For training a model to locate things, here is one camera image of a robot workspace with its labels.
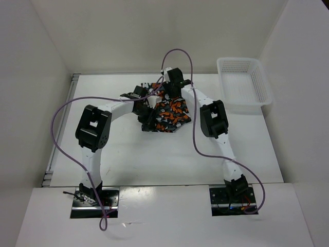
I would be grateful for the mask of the orange camouflage shorts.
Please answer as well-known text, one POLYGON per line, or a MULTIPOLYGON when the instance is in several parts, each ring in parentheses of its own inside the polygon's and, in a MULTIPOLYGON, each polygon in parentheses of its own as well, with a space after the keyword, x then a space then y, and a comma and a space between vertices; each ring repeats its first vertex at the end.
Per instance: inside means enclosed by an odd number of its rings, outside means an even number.
POLYGON ((186 100, 180 96, 170 97, 164 86, 156 93, 161 102, 155 108, 148 109, 148 113, 138 116, 145 132, 175 132, 180 126, 191 122, 186 100))

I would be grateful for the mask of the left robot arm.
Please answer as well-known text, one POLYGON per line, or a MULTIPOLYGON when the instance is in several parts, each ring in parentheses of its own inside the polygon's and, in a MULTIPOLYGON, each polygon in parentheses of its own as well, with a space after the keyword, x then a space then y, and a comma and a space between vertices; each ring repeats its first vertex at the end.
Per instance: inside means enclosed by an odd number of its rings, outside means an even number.
POLYGON ((132 93, 122 94, 118 100, 101 106, 89 104, 84 108, 75 133, 86 172, 79 184, 81 199, 92 206, 102 201, 101 153, 108 142, 111 123, 129 113, 147 120, 160 102, 161 97, 136 86, 132 93))

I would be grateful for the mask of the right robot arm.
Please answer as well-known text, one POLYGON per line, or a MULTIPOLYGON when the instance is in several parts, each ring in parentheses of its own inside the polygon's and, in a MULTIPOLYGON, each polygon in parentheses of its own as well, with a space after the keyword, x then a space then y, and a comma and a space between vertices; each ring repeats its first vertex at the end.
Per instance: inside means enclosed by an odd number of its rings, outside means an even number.
POLYGON ((185 80, 179 68, 167 67, 161 70, 164 76, 164 87, 170 96, 181 96, 186 101, 193 103, 199 113, 200 129, 203 135, 216 144, 221 153, 225 195, 228 203, 239 201, 248 189, 248 182, 242 170, 235 162, 229 137, 228 118, 224 103, 213 100, 200 90, 196 89, 190 80, 185 80))

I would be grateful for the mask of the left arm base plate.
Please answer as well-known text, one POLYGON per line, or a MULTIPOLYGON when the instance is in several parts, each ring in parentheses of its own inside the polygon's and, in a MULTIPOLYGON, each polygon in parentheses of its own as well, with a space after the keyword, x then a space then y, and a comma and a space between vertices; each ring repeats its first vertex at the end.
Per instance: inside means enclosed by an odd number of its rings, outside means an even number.
MULTIPOLYGON (((107 218, 118 217, 119 205, 119 189, 105 188, 101 192, 101 203, 104 206, 107 218)), ((72 201, 71 219, 92 219, 102 218, 102 209, 96 199, 88 199, 86 196, 80 194, 79 189, 76 188, 74 198, 72 201)))

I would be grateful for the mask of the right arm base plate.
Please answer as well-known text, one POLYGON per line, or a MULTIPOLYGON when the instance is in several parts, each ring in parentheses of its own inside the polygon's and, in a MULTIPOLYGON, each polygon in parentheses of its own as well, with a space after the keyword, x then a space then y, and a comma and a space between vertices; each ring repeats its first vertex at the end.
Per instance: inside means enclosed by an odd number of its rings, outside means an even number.
POLYGON ((245 211, 257 209, 253 188, 248 187, 247 191, 235 199, 229 199, 225 186, 210 186, 210 203, 212 216, 240 216, 246 215, 245 211))

